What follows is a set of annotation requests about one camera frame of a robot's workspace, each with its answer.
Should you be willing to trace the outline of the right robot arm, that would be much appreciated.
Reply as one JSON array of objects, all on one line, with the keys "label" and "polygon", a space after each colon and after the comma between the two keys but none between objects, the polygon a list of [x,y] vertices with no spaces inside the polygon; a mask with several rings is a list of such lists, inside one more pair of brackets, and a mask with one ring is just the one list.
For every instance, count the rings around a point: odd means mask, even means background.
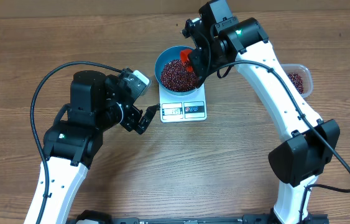
[{"label": "right robot arm", "polygon": [[239,21],[226,1],[209,1],[199,18],[187,20],[183,35],[195,49],[187,63],[202,85],[213,73],[234,67],[254,89],[275,124],[280,146],[269,153],[279,179],[273,207],[278,223],[310,223],[308,186],[330,162],[339,138],[334,120],[323,121],[303,99],[277,60],[269,36],[254,18]]}]

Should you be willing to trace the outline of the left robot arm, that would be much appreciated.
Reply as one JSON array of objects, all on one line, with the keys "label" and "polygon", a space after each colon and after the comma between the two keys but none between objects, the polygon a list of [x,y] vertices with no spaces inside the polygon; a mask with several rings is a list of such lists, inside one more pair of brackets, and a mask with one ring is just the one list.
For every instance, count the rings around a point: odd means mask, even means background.
[{"label": "left robot arm", "polygon": [[138,70],[125,68],[119,75],[84,70],[74,74],[70,103],[56,115],[44,135],[39,183],[27,212],[26,223],[66,223],[71,205],[103,145],[103,133],[120,124],[143,134],[158,110],[134,106],[151,84]]}]

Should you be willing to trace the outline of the red scoop with blue handle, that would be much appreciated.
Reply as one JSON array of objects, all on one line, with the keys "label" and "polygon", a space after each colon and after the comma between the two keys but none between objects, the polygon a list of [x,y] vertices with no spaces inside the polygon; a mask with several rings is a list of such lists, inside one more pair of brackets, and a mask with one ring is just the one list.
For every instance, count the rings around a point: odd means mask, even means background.
[{"label": "red scoop with blue handle", "polygon": [[192,53],[192,49],[184,49],[184,50],[180,51],[180,60],[181,60],[182,65],[185,67],[187,72],[193,71],[190,59],[188,58],[190,53]]}]

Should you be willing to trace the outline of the red beans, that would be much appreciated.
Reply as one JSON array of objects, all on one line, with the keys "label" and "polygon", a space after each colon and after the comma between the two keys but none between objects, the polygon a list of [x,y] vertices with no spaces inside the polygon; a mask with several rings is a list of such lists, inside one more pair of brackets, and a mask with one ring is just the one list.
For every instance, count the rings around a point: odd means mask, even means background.
[{"label": "red beans", "polygon": [[[223,76],[220,75],[220,72],[217,72],[217,76],[224,78],[230,70],[231,67],[228,67]],[[175,59],[165,64],[160,81],[168,90],[186,92],[197,88],[198,77],[194,72],[187,72],[180,59]]]}]

